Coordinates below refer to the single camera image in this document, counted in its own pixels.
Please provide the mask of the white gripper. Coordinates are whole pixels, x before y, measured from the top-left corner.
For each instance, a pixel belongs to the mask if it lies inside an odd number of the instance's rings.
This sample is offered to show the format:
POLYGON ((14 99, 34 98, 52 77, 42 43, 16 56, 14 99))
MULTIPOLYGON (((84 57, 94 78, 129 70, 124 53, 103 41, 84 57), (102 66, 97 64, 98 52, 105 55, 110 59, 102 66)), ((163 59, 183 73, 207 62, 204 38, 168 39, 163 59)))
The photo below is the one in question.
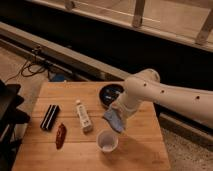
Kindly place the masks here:
POLYGON ((109 108, 113 108, 119 112, 124 128, 129 117, 131 117, 139 108, 141 101, 127 93, 121 93, 118 98, 113 101, 109 108))

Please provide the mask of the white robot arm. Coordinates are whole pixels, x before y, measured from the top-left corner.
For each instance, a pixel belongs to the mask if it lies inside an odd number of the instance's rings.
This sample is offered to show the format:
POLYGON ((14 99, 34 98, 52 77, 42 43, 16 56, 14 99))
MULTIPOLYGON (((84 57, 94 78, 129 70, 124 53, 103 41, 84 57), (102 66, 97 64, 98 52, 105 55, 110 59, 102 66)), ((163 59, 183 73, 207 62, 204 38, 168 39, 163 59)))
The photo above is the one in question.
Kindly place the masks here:
POLYGON ((110 105, 110 126, 122 132, 142 101, 156 103, 213 128, 213 91, 162 84, 153 69, 125 79, 124 92, 110 105))

